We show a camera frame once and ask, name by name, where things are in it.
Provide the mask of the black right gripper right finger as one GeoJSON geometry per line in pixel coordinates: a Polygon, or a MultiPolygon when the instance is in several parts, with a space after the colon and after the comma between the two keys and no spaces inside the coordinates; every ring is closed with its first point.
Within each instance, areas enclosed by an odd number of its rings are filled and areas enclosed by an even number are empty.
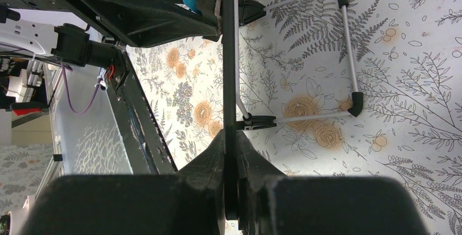
{"type": "Polygon", "coordinates": [[[244,234],[427,234],[411,197],[385,177],[289,177],[236,135],[244,234]]]}

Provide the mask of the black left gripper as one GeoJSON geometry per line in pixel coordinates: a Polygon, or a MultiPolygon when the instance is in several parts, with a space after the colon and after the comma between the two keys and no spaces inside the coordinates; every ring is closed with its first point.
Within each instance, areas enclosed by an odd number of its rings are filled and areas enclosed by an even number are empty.
{"type": "Polygon", "coordinates": [[[219,0],[198,0],[201,15],[183,0],[47,0],[46,10],[71,12],[100,33],[132,47],[221,34],[219,0]]]}

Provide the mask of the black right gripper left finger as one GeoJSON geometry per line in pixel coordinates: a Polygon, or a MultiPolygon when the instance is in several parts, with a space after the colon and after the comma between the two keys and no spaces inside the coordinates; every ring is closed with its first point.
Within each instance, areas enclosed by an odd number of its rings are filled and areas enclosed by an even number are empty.
{"type": "Polygon", "coordinates": [[[223,139],[174,174],[57,178],[21,234],[224,234],[223,139]]]}

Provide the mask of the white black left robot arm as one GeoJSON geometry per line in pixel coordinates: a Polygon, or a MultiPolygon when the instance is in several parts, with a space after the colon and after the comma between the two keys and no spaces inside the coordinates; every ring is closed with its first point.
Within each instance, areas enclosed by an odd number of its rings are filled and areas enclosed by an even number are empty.
{"type": "Polygon", "coordinates": [[[27,21],[20,10],[75,14],[102,35],[150,48],[188,37],[217,40],[221,0],[1,0],[1,44],[82,65],[90,51],[84,30],[27,21]]]}

